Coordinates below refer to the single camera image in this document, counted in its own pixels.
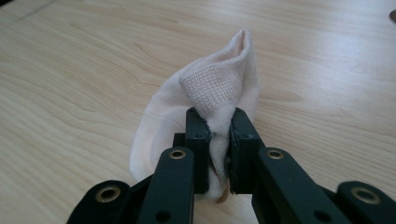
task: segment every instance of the wooden table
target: wooden table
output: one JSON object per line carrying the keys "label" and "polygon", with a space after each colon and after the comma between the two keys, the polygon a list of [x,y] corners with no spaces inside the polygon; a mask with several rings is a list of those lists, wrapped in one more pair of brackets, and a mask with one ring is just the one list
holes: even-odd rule
{"label": "wooden table", "polygon": [[[152,94],[251,30],[254,124],[320,185],[396,199],[394,1],[16,0],[0,9],[0,223],[65,223],[93,185],[132,185]],[[195,204],[194,223],[256,223],[247,195]]]}

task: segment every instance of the knit fabric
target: knit fabric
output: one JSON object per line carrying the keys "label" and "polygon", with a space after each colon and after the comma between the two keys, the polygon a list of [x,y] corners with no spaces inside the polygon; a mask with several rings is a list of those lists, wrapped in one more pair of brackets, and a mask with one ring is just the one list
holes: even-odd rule
{"label": "knit fabric", "polygon": [[250,33],[240,30],[224,49],[183,67],[154,94],[134,137],[130,158],[134,178],[142,180],[154,172],[161,153],[172,146],[174,133],[185,131],[186,110],[194,106],[213,133],[209,143],[213,166],[205,198],[224,200],[231,118],[238,106],[253,120],[259,93]]}

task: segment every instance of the white sock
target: white sock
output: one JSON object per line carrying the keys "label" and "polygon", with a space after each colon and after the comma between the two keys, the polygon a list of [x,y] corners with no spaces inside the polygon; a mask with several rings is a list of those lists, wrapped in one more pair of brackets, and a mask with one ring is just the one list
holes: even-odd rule
{"label": "white sock", "polygon": [[186,110],[194,106],[215,133],[209,144],[215,169],[209,167],[205,197],[219,199],[228,180],[224,162],[233,112],[240,107],[253,120],[259,93],[250,33],[240,30],[224,49],[183,67],[154,94],[134,136],[130,158],[134,178],[140,181],[153,174],[174,134],[185,132]]}

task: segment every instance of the wood grain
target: wood grain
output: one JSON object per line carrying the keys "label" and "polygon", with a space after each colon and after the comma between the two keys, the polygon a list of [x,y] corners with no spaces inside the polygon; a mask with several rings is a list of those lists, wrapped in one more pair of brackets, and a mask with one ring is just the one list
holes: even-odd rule
{"label": "wood grain", "polygon": [[[251,30],[254,121],[320,185],[396,199],[392,1],[17,0],[0,8],[0,223],[65,223],[93,185],[134,184],[128,157],[152,94]],[[194,223],[257,223],[248,196]]]}

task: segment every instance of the bolt hole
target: bolt hole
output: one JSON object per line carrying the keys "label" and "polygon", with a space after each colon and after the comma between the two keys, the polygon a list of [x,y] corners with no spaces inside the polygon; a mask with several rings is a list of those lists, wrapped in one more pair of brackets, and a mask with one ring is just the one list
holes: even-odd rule
{"label": "bolt hole", "polygon": [[174,160],[178,160],[178,159],[185,157],[186,152],[184,152],[183,150],[173,150],[173,151],[171,151],[169,156]]}
{"label": "bolt hole", "polygon": [[269,150],[267,151],[267,156],[275,160],[280,160],[283,158],[283,153],[278,150]]}
{"label": "bolt hole", "polygon": [[332,218],[329,216],[329,214],[322,212],[322,211],[315,211],[314,216],[317,220],[322,221],[322,222],[331,222]]}
{"label": "bolt hole", "polygon": [[155,215],[155,219],[159,222],[167,222],[171,218],[171,214],[168,211],[162,210]]}
{"label": "bolt hole", "polygon": [[379,204],[381,200],[378,195],[366,188],[356,187],[351,190],[355,198],[361,200],[364,203]]}
{"label": "bolt hole", "polygon": [[396,9],[389,13],[389,18],[396,23]]}
{"label": "bolt hole", "polygon": [[96,201],[99,203],[110,203],[120,196],[120,188],[115,185],[105,186],[96,193]]}
{"label": "bolt hole", "polygon": [[103,191],[102,198],[111,198],[115,193],[116,191],[114,189],[107,189]]}

